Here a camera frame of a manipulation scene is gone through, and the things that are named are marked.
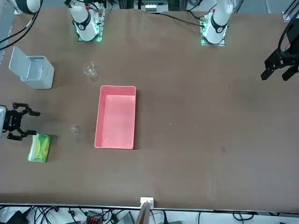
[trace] pink tray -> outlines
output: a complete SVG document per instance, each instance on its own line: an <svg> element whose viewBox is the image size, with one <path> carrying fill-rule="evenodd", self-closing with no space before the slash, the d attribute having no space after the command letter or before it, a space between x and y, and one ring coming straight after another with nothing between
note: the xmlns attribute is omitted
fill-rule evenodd
<svg viewBox="0 0 299 224"><path fill-rule="evenodd" d="M103 85L94 146L133 149L135 107L136 87Z"/></svg>

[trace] brown tabletop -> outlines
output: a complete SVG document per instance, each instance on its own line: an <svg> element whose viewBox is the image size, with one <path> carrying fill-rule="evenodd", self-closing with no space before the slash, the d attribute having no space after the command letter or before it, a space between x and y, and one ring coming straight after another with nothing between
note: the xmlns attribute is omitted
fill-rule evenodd
<svg viewBox="0 0 299 224"><path fill-rule="evenodd" d="M0 68L0 102L41 112L23 129L52 135L48 163L26 161L31 137L0 140L0 201L299 211L299 76L267 81L281 15L234 14L226 47L200 46L199 28L136 10L107 13L103 42L77 42L67 8L43 9L17 46L53 64L51 90ZM186 12L173 13L195 21ZM30 16L16 16L13 33ZM82 73L98 67L99 82ZM94 148L101 85L137 88L134 150ZM80 128L78 137L70 125Z"/></svg>

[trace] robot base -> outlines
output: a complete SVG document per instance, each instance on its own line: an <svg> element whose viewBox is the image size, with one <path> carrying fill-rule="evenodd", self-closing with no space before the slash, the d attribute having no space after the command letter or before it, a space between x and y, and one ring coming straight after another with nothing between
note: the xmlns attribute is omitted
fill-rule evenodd
<svg viewBox="0 0 299 224"><path fill-rule="evenodd" d="M200 19L200 24L201 25L204 25L205 28L200 28L200 44L202 46L206 46L206 45L213 45L213 46L225 46L225 40L224 38L222 39L222 41L218 44L213 44L213 43L210 43L204 36L203 34L206 32L206 28L209 24L209 14L203 16L201 19Z"/></svg>
<svg viewBox="0 0 299 224"><path fill-rule="evenodd" d="M96 35L91 41L84 41L81 39L79 34L77 33L78 36L78 41L79 42L101 42L103 39L103 30L104 30L104 20L105 20L105 8L104 6L100 6L100 11L101 15L96 12L96 23L95 23L95 28L96 30L99 30L99 34Z"/></svg>

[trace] green snack bag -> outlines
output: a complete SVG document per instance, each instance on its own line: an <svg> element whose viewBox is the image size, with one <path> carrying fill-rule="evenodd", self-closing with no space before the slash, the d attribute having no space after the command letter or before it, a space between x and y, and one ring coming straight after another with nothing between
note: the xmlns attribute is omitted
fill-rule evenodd
<svg viewBox="0 0 299 224"><path fill-rule="evenodd" d="M32 145L27 160L30 162L47 162L51 137L45 134L32 135Z"/></svg>

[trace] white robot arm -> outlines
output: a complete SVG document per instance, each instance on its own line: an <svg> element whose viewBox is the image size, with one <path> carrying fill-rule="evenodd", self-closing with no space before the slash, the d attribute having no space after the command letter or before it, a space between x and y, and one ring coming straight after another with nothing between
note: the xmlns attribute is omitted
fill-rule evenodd
<svg viewBox="0 0 299 224"><path fill-rule="evenodd" d="M19 13L35 14L41 6L40 0L7 0Z"/></svg>
<svg viewBox="0 0 299 224"><path fill-rule="evenodd" d="M7 0L19 13L35 14L41 7L41 0ZM96 13L87 9L82 0L63 0L74 19L77 33L84 41L91 41L99 34L96 27Z"/></svg>
<svg viewBox="0 0 299 224"><path fill-rule="evenodd" d="M224 38L228 20L233 12L232 0L217 0L217 5L208 14L208 24L203 36L212 44L218 44Z"/></svg>

